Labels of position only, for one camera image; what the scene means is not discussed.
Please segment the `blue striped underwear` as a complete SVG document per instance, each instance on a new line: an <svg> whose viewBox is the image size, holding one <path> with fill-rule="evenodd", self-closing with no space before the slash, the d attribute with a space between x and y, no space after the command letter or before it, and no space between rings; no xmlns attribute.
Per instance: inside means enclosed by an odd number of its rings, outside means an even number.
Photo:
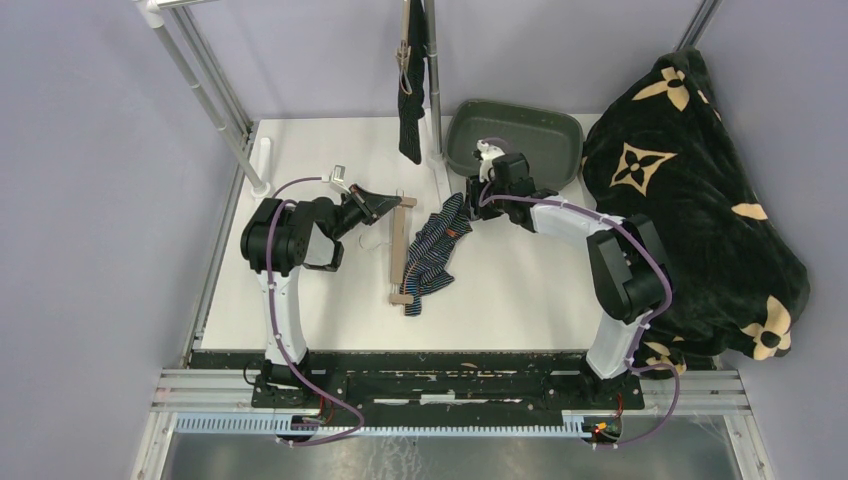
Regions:
<svg viewBox="0 0 848 480"><path fill-rule="evenodd" d="M451 195L438 212L431 213L415 234L408 249L401 292L412 296L404 306L404 315L418 316L422 297L449 286L455 278L446 271L458 242L472 232L463 193Z"/></svg>

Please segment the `black striped underwear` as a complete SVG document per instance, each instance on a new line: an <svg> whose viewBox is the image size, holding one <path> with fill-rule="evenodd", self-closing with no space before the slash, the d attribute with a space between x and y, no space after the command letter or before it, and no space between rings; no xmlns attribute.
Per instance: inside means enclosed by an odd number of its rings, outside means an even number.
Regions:
<svg viewBox="0 0 848 480"><path fill-rule="evenodd" d="M422 162L419 121L424 116L424 76L427 26L422 1L411 1L409 42L411 58L408 77L412 94L401 92L398 83L399 152L416 165Z"/></svg>

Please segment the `wooden clip hanger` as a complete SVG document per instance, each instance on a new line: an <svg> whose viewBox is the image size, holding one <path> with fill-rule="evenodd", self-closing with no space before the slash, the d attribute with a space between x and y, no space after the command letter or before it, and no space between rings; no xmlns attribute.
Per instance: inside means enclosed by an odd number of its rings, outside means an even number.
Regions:
<svg viewBox="0 0 848 480"><path fill-rule="evenodd" d="M405 95L412 94L412 86L408 77L411 58L411 45L409 42L411 10L411 1L403 0L401 8L400 42L395 51L395 60L398 68L398 83L401 92Z"/></svg>

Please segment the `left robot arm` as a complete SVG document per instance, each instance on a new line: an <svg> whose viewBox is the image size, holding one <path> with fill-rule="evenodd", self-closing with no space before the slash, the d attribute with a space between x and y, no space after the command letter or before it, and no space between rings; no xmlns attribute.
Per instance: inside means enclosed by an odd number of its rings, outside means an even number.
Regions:
<svg viewBox="0 0 848 480"><path fill-rule="evenodd" d="M340 200L267 198L240 237L240 252L260 285L267 345L259 380L276 387L291 406L307 404L315 390L305 368L309 348L300 317L299 280L304 269L335 272L344 257L342 237L358 225L373 225L403 198L373 193L354 184Z"/></svg>

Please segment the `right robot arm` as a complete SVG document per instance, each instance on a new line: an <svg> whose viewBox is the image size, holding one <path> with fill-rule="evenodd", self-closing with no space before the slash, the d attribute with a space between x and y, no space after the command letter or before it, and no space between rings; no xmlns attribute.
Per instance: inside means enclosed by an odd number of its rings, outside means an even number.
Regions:
<svg viewBox="0 0 848 480"><path fill-rule="evenodd" d="M584 356L578 394L591 407L605 406L617 396L616 379L638 370L642 336L672 303L667 255L653 222L642 214L603 214L537 188L521 153L482 142L474 157L479 171L468 180L473 216L505 215L531 233L586 248L603 315Z"/></svg>

